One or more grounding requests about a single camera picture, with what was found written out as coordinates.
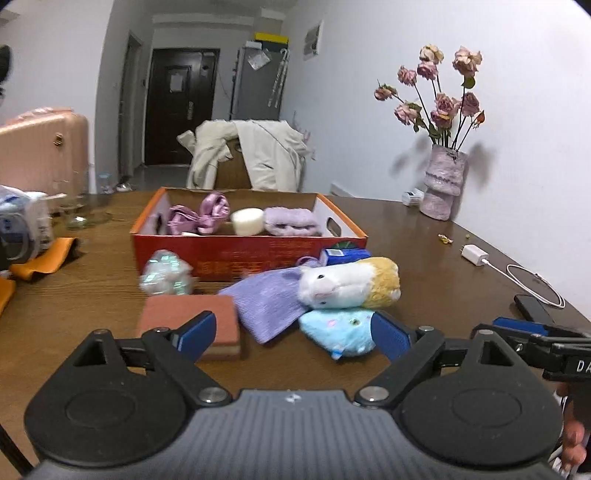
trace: pink vase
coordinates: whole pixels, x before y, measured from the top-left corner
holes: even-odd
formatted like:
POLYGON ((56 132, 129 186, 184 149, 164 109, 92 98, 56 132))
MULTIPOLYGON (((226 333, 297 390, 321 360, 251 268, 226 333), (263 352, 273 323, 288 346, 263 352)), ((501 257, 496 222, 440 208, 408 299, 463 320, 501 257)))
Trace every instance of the pink vase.
POLYGON ((435 220, 449 220, 455 197, 462 192, 467 155, 451 148, 433 145, 425 172, 427 191, 421 212, 435 220))

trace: red cardboard box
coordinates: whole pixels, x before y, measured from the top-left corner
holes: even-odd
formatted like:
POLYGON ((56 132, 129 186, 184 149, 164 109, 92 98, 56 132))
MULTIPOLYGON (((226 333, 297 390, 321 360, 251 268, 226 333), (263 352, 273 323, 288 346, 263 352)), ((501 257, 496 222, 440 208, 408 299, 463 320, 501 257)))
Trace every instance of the red cardboard box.
POLYGON ((322 236, 278 237, 270 235, 236 236, 227 222, 214 235, 166 235, 170 207, 185 205, 198 211, 209 192, 160 188, 131 229, 138 272, 155 251, 169 250, 193 267, 193 276, 205 281, 232 281, 245 273, 293 267, 301 257, 316 257, 323 248, 340 242, 353 242, 365 248, 367 235, 328 198, 315 193, 256 192, 224 190, 232 212, 243 208, 308 208, 316 215, 322 236))

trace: dark wooden door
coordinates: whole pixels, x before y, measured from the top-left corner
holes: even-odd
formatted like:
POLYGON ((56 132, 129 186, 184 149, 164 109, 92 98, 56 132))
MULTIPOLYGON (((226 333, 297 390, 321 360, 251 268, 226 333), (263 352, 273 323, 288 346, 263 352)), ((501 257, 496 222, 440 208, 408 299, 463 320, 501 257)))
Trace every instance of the dark wooden door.
POLYGON ((156 49, 148 91, 145 163, 191 163, 177 141, 212 119, 219 50, 156 49))

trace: white jacket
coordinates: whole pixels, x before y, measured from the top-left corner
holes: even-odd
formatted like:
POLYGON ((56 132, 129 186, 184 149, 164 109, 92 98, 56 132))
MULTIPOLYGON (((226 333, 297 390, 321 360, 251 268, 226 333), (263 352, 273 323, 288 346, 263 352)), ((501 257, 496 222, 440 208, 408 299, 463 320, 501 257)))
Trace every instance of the white jacket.
POLYGON ((239 137, 242 155, 254 190, 297 192, 306 156, 304 135, 287 122, 204 122, 193 135, 185 132, 178 141, 193 153, 187 188, 210 190, 217 164, 231 158, 227 140, 239 137))

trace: door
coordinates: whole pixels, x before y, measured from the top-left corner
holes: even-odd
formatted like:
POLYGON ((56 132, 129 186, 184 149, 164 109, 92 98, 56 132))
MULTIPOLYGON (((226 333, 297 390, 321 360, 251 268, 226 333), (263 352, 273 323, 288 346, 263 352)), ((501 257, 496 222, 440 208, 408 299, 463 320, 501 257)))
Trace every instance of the door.
POLYGON ((177 141, 212 119, 219 50, 156 49, 148 91, 145 163, 188 164, 191 154, 177 141))
POLYGON ((121 97, 119 100, 119 140, 118 169, 119 180, 123 176, 133 174, 134 156, 136 155, 134 125, 135 107, 138 92, 138 68, 141 44, 133 35, 129 36, 123 75, 121 80, 121 97))

